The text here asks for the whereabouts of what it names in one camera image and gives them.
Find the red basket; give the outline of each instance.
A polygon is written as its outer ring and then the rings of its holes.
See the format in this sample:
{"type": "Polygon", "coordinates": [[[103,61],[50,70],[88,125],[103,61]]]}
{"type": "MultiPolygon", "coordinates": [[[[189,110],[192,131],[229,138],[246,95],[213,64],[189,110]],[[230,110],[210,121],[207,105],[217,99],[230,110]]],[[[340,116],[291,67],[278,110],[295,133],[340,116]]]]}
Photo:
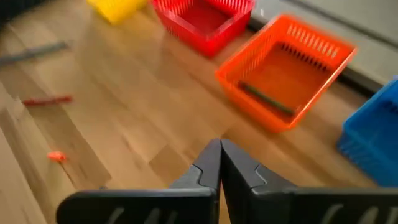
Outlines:
{"type": "Polygon", "coordinates": [[[303,118],[354,53],[352,45],[282,15],[222,64],[216,76],[233,102],[277,133],[303,118]]]}
{"type": "Polygon", "coordinates": [[[172,34],[208,57],[245,29],[253,0],[153,0],[155,11],[172,34]]]}

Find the yellow basket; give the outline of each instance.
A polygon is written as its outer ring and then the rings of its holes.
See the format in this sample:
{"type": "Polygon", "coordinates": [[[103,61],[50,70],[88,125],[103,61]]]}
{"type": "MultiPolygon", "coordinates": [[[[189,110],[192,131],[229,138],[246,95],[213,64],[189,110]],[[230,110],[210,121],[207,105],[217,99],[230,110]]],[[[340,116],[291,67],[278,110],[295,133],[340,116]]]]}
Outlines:
{"type": "Polygon", "coordinates": [[[111,24],[117,24],[135,10],[144,7],[147,0],[87,0],[111,24]]]}

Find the wooden floor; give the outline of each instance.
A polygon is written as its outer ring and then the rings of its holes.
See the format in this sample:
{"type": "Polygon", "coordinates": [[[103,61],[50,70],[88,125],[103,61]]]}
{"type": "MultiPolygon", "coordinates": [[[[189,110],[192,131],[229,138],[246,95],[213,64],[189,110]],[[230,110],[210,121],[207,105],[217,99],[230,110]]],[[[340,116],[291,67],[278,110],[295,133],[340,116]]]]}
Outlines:
{"type": "MultiPolygon", "coordinates": [[[[297,185],[374,186],[335,149],[342,122],[366,100],[353,90],[334,83],[282,134],[226,99],[215,70],[250,36],[208,60],[168,34],[150,6],[117,27],[82,0],[54,0],[12,21],[0,55],[59,40],[71,48],[0,68],[1,223],[55,223],[57,205],[76,190],[167,188],[214,138],[297,185]],[[64,94],[75,101],[26,109],[15,100],[64,94]],[[68,156],[62,166],[47,160],[54,150],[68,156]]],[[[228,222],[223,200],[220,223],[228,222]]]]}

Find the red stick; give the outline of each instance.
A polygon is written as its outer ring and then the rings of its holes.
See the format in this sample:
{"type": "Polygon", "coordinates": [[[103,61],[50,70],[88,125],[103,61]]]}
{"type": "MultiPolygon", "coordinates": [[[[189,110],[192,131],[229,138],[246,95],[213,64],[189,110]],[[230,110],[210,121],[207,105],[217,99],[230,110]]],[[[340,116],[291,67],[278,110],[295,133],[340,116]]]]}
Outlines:
{"type": "Polygon", "coordinates": [[[69,103],[73,99],[71,96],[58,96],[47,99],[27,99],[23,101],[25,106],[42,106],[42,105],[52,105],[58,103],[69,103]]]}

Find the green stick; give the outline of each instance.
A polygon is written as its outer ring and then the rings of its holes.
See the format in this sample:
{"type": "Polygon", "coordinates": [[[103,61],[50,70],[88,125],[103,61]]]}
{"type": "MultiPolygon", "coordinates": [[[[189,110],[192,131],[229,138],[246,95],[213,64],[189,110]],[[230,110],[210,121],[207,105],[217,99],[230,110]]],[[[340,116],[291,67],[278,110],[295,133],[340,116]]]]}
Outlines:
{"type": "Polygon", "coordinates": [[[285,105],[283,105],[282,103],[279,103],[278,101],[272,99],[271,97],[266,96],[265,94],[263,94],[260,91],[258,91],[257,89],[255,89],[253,86],[248,85],[248,84],[243,83],[243,82],[240,83],[240,86],[246,92],[248,92],[248,93],[260,98],[265,103],[269,103],[272,106],[275,106],[276,108],[278,108],[279,110],[281,110],[284,113],[288,114],[289,116],[292,116],[294,114],[294,110],[286,107],[285,105]]]}

